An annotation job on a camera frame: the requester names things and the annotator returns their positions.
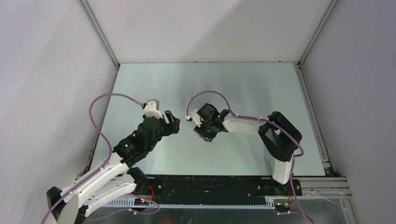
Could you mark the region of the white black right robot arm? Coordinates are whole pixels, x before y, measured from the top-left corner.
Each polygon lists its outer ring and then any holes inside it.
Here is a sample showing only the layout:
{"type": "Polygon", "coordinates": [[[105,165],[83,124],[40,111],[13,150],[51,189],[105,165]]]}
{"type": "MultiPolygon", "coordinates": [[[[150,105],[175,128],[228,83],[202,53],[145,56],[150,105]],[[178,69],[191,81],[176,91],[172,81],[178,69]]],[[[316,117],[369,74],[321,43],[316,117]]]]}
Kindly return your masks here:
{"type": "Polygon", "coordinates": [[[284,195],[290,189],[290,174],[294,168],[295,151],[300,146],[302,134],[277,111],[266,119],[242,116],[229,109],[219,112],[206,103],[192,110],[186,119],[195,123],[194,131],[206,142],[212,142],[218,133],[245,133],[258,136],[274,159],[272,190],[284,195]]]}

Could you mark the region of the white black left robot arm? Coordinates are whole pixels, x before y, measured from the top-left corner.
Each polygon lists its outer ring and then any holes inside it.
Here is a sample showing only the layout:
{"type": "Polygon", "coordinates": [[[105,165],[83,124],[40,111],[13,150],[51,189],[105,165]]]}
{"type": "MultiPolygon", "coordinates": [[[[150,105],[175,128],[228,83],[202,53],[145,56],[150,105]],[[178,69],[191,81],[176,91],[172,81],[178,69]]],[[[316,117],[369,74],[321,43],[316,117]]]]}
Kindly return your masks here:
{"type": "Polygon", "coordinates": [[[162,138],[179,130],[180,119],[171,111],[145,112],[137,129],[112,147],[94,170],[63,189],[52,187],[46,192],[49,214],[57,223],[66,218],[70,224],[81,224],[96,209],[117,197],[133,192],[143,194],[148,178],[136,163],[146,158],[162,138]]]}

